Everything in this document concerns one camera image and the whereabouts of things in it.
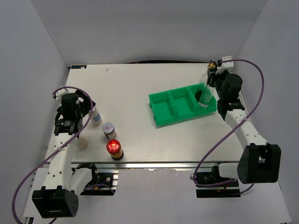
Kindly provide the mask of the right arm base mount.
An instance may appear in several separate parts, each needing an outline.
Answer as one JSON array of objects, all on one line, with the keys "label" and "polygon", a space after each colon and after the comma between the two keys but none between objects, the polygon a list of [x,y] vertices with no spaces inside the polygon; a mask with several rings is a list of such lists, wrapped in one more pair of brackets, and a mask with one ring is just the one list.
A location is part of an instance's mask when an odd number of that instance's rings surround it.
[{"label": "right arm base mount", "polygon": [[197,198],[237,198],[241,197],[238,181],[224,183],[229,178],[220,177],[218,163],[203,163],[196,173],[196,181],[204,187],[196,186]]}]

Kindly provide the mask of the red label spice jar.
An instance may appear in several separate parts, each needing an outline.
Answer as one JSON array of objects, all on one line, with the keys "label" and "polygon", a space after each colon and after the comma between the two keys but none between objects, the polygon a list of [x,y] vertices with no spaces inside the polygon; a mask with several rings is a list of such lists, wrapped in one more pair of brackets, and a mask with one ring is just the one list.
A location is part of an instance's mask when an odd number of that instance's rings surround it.
[{"label": "red label spice jar", "polygon": [[102,126],[102,131],[109,140],[115,139],[117,136],[114,125],[111,122],[106,122]]}]

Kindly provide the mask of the oil bottle with dark contents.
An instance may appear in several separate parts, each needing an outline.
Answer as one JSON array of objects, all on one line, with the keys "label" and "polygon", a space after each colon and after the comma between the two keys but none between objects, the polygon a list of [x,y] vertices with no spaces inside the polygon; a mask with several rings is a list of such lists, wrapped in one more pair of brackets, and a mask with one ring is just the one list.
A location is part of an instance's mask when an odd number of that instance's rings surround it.
[{"label": "oil bottle with dark contents", "polygon": [[198,90],[198,91],[194,94],[194,97],[195,97],[195,99],[197,100],[198,103],[199,103],[199,101],[200,101],[201,95],[202,95],[202,90]]}]

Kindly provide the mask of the red cap sauce bottle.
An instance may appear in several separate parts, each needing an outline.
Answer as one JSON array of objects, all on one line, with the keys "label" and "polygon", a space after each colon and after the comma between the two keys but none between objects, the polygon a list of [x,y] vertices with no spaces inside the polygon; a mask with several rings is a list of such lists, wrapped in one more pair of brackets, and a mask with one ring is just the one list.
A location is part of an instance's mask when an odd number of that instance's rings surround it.
[{"label": "red cap sauce bottle", "polygon": [[118,140],[112,139],[106,145],[107,151],[110,153],[110,156],[113,160],[121,160],[124,156],[124,152],[121,148],[121,144]]}]

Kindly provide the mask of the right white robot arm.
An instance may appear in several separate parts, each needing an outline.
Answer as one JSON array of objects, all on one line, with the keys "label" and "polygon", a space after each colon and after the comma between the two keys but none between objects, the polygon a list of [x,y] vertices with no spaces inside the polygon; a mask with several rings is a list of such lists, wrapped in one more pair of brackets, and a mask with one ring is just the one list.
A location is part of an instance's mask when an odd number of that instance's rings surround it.
[{"label": "right white robot arm", "polygon": [[216,186],[222,186],[228,179],[243,184],[277,182],[281,149],[263,138],[250,121],[251,113],[246,112],[240,100],[242,78],[233,73],[234,62],[231,56],[212,62],[208,84],[216,89],[218,113],[232,128],[243,153],[238,162],[220,163],[211,174],[211,181]]}]

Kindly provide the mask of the clear oil bottle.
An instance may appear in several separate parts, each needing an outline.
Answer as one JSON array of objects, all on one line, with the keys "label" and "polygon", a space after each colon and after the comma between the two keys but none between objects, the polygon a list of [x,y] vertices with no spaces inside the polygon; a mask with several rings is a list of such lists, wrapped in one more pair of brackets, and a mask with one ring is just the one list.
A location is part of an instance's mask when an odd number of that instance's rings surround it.
[{"label": "clear oil bottle", "polygon": [[210,63],[207,66],[206,72],[200,77],[199,84],[202,84],[202,92],[199,99],[199,105],[207,108],[210,100],[214,94],[214,84],[213,84],[213,78],[215,76],[215,73],[217,71],[217,64],[215,61],[210,61]]}]

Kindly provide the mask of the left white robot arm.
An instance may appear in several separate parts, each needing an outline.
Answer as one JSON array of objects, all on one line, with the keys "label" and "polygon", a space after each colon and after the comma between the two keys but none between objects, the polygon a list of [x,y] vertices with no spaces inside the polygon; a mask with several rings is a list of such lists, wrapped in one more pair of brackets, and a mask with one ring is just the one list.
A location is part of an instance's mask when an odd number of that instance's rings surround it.
[{"label": "left white robot arm", "polygon": [[98,183],[99,175],[89,168],[71,171],[71,162],[80,147],[78,140],[83,118],[93,102],[82,91],[61,96],[54,126],[54,156],[39,190],[32,193],[32,201],[42,218],[74,217],[78,212],[78,196],[85,186]]}]

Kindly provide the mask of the blue label shaker jar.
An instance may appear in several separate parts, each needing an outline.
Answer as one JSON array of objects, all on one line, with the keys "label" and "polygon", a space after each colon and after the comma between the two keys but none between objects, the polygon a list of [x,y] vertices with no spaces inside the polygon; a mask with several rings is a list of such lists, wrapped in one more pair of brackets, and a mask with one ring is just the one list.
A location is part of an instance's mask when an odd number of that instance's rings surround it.
[{"label": "blue label shaker jar", "polygon": [[92,109],[91,121],[94,126],[99,126],[102,123],[102,117],[96,106]]}]

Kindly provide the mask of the green three-compartment bin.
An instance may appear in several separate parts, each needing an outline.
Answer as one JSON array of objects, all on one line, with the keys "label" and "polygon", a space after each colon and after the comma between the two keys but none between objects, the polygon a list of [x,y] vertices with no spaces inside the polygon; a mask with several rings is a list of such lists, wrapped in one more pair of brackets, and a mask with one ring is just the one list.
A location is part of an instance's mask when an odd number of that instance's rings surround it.
[{"label": "green three-compartment bin", "polygon": [[203,84],[194,84],[150,94],[149,106],[156,125],[166,126],[215,112],[215,97],[211,98],[207,108],[198,103],[198,92],[202,91],[203,87]]}]

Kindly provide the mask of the white powder shaker jar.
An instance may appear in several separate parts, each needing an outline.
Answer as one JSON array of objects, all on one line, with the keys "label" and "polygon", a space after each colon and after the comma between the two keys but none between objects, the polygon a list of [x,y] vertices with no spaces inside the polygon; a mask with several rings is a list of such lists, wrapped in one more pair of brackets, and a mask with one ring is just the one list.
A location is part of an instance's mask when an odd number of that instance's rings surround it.
[{"label": "white powder shaker jar", "polygon": [[88,140],[84,136],[79,137],[77,147],[79,150],[86,149],[88,147]]}]

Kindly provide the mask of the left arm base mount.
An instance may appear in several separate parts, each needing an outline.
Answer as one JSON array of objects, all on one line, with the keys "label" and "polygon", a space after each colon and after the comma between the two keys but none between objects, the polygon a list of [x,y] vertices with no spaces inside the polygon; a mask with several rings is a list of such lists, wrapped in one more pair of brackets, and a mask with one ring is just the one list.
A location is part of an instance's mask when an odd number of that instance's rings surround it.
[{"label": "left arm base mount", "polygon": [[114,173],[112,171],[99,171],[94,163],[81,163],[71,168],[72,176],[77,170],[87,168],[91,170],[92,179],[86,184],[81,192],[82,196],[113,196],[116,191],[116,184],[113,184]]}]

